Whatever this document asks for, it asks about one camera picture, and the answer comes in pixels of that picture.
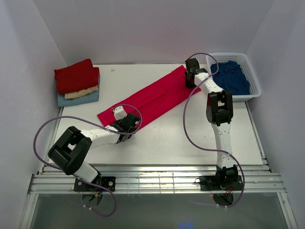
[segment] wall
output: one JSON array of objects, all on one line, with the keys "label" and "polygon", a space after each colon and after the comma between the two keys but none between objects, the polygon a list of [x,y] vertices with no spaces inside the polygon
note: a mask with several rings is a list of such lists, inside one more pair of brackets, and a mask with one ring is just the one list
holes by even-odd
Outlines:
[{"label": "wall", "polygon": [[0,0],[0,31],[0,228],[16,229],[39,165],[34,134],[57,112],[53,69],[66,63],[32,0]]},{"label": "wall", "polygon": [[282,174],[299,228],[305,228],[305,2],[275,0],[247,55],[262,87],[251,111],[271,168]]},{"label": "wall", "polygon": [[274,0],[33,0],[68,64],[246,52]]}]

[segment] tan folded towel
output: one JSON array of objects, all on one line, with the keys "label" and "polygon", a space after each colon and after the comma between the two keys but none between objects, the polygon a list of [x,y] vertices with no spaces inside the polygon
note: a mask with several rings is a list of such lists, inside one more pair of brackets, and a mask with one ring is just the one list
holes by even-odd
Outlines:
[{"label": "tan folded towel", "polygon": [[78,92],[72,92],[72,93],[67,93],[65,94],[65,99],[76,99],[76,98],[80,98],[82,96],[85,96],[87,94],[91,94],[93,92],[98,91],[99,88],[97,87],[97,85],[95,87],[90,87],[84,90],[80,90]]}]

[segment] white table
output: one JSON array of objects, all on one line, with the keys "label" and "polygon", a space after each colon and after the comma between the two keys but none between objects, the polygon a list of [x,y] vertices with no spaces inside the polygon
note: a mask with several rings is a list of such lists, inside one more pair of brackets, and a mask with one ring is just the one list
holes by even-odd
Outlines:
[{"label": "white table", "polygon": [[[81,117],[101,124],[97,114],[155,82],[179,64],[96,65],[101,73],[100,100],[90,104],[65,107],[62,115]],[[217,154],[192,146],[183,132],[185,102],[162,115],[125,143],[92,149],[86,156],[90,164],[125,165],[215,165]],[[216,148],[214,132],[205,115],[206,96],[194,95],[188,105],[186,124],[190,137],[200,146]],[[55,140],[69,127],[94,129],[74,119],[60,121]],[[231,122],[234,156],[242,165],[261,165],[261,154],[245,103],[234,103]]]}]

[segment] plastic basket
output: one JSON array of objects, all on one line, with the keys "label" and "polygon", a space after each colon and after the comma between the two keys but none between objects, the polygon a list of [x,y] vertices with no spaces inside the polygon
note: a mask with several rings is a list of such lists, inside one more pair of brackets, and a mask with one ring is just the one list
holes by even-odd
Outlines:
[{"label": "plastic basket", "polygon": [[[261,88],[259,86],[257,77],[253,71],[253,68],[250,64],[248,57],[243,53],[234,53],[234,52],[219,52],[211,53],[211,55],[219,62],[224,63],[228,61],[236,61],[244,75],[246,76],[248,82],[250,83],[250,95],[233,95],[233,102],[245,102],[253,97],[259,97],[261,95]],[[208,65],[208,73],[211,74],[211,65],[215,61],[210,57],[206,56],[206,64]]]}]

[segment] red cloth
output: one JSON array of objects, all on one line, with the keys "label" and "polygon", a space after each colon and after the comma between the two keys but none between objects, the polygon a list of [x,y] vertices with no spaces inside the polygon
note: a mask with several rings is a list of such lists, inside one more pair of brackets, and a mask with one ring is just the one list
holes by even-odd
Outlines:
[{"label": "red cloth", "polygon": [[99,84],[99,68],[94,68],[90,59],[54,72],[59,94],[78,92]]},{"label": "red cloth", "polygon": [[[138,108],[142,113],[143,123],[141,128],[145,127],[188,98],[192,89],[185,87],[185,71],[186,69],[183,66],[178,67],[160,80],[98,114],[98,118],[104,126],[107,126],[115,122],[115,117],[112,113],[115,106],[130,104]],[[135,113],[135,110],[131,107],[125,106],[124,109],[127,113]]]}]

